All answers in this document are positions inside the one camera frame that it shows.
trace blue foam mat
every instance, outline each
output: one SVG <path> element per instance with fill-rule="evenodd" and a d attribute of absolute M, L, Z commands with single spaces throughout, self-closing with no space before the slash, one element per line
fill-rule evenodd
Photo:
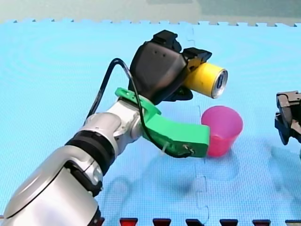
<path fill-rule="evenodd" d="M 173 159 L 143 139 L 127 147 L 104 178 L 97 197 L 104 226 L 119 218 L 170 218 L 171 226 L 196 218 L 208 226 L 222 218 L 272 226 L 301 219 L 300 145 L 282 146 L 274 129 L 276 93 L 301 83 L 301 26 L 227 23 L 198 25 L 127 21 L 72 23 L 51 19 L 0 25 L 0 213 L 14 190 L 80 128 L 110 61 L 128 65 L 137 48 L 156 32 L 179 35 L 183 48 L 213 52 L 229 80 L 216 100 L 195 94 L 188 102 L 161 103 L 163 115 L 199 123 L 213 105 L 237 110 L 244 130 L 221 159 Z M 115 101 L 127 78 L 116 68 L 98 111 Z"/>

